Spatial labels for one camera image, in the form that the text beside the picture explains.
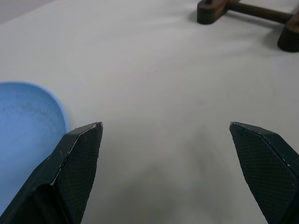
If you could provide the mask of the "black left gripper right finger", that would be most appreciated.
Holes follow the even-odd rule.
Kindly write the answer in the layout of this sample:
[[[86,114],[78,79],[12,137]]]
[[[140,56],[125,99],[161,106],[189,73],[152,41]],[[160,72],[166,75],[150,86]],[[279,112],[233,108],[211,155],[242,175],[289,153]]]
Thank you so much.
[[[268,224],[299,224],[299,154],[277,133],[232,122],[244,179]]]

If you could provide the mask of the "dark wooden stand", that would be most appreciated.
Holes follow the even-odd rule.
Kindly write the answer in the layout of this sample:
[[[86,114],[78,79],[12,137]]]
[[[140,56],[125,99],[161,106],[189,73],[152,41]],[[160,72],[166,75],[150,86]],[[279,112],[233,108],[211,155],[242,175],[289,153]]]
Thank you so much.
[[[197,4],[197,23],[209,25],[216,22],[227,11],[234,11],[284,24],[277,46],[286,52],[299,52],[299,11],[284,13],[241,3],[240,0],[201,0]]]

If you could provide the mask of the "light blue bowl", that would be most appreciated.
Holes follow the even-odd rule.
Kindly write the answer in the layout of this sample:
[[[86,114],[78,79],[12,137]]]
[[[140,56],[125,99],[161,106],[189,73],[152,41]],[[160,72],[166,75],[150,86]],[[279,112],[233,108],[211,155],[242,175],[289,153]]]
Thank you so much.
[[[69,131],[66,112],[49,90],[0,82],[0,216]]]

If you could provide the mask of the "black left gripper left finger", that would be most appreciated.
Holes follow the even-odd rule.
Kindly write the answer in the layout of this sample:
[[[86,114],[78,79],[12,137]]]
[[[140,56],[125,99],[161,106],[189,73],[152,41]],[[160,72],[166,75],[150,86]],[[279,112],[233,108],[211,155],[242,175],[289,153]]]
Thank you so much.
[[[93,187],[101,122],[66,133],[25,181],[0,224],[81,224]]]

